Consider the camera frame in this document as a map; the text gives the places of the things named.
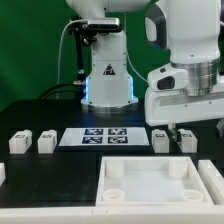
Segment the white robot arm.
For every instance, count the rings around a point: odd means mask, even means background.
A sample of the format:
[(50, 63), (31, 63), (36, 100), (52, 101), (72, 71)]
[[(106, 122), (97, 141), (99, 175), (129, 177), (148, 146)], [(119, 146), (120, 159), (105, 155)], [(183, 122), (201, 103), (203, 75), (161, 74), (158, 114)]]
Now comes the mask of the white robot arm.
[[(126, 34), (107, 12), (135, 11), (150, 0), (66, 0), (92, 37), (92, 71), (82, 105), (115, 113), (138, 100), (127, 72)], [(224, 0), (159, 0), (145, 17), (147, 39), (170, 51), (169, 63), (148, 74), (145, 120), (150, 126), (224, 118), (224, 76), (218, 36)]]

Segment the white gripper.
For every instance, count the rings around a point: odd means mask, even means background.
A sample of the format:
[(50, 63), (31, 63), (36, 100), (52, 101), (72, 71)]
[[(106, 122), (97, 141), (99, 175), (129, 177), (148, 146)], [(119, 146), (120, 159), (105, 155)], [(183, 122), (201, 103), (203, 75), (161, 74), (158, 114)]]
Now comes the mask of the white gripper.
[[(224, 118), (224, 75), (219, 62), (168, 63), (148, 74), (145, 120), (150, 126), (168, 125), (177, 142), (177, 123)], [(224, 136), (224, 119), (216, 125)]]

